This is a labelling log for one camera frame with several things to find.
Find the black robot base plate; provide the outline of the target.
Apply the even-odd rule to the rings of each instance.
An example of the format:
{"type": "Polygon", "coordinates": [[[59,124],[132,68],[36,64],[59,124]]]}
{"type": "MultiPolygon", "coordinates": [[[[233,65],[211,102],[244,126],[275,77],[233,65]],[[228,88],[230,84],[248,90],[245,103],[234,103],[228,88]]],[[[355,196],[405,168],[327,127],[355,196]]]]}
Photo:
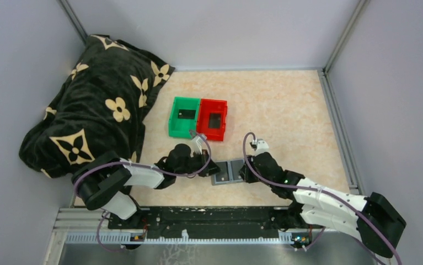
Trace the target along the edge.
{"type": "Polygon", "coordinates": [[[286,206],[150,206],[127,220],[115,215],[108,220],[109,229],[138,229],[148,239],[178,239],[183,231],[190,239],[275,239],[279,232],[319,227],[305,223],[286,206]]]}

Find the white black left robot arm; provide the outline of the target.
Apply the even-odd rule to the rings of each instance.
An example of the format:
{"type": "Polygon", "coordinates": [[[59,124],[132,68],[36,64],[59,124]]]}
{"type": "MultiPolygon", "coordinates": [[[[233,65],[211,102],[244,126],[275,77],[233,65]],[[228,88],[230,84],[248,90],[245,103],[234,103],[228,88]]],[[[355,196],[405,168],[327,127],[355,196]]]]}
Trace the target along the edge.
{"type": "Polygon", "coordinates": [[[134,229],[143,214],[127,187],[164,189],[177,177],[208,177],[220,173],[207,150],[193,152],[186,144],[177,144],[166,157],[152,166],[133,163],[109,151],[79,169],[71,178],[75,194],[88,210],[103,209],[134,229]]]}

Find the grey credit card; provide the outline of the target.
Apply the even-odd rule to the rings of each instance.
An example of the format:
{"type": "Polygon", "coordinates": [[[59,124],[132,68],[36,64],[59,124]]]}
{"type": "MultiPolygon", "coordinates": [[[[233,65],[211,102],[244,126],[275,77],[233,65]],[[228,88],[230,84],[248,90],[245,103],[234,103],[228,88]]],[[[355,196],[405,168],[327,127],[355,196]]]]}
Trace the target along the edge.
{"type": "Polygon", "coordinates": [[[192,119],[194,120],[196,116],[195,109],[179,109],[178,119],[192,119]]]}

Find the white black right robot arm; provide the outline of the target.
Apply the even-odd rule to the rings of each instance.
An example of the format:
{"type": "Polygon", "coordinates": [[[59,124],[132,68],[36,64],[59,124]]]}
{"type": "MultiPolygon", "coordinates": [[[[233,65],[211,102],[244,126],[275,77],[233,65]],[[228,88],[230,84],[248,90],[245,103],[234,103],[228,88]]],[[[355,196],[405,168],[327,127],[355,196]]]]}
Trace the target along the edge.
{"type": "Polygon", "coordinates": [[[361,241],[373,253],[393,258],[406,228],[405,219],[383,195],[339,192],[304,175],[283,169],[268,153],[248,155],[240,170],[248,183],[261,182],[278,197],[290,200],[288,221],[294,227],[316,225],[361,241]]]}

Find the grey leather card holder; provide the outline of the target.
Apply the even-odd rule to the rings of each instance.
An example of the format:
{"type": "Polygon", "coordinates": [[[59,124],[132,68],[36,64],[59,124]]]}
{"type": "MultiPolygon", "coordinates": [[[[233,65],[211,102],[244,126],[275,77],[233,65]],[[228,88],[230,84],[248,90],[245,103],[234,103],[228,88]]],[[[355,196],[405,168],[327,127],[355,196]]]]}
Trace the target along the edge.
{"type": "Polygon", "coordinates": [[[216,165],[220,169],[220,172],[211,177],[211,183],[213,186],[244,182],[239,174],[239,171],[244,166],[244,160],[242,158],[236,160],[219,161],[216,162],[216,165]]]}

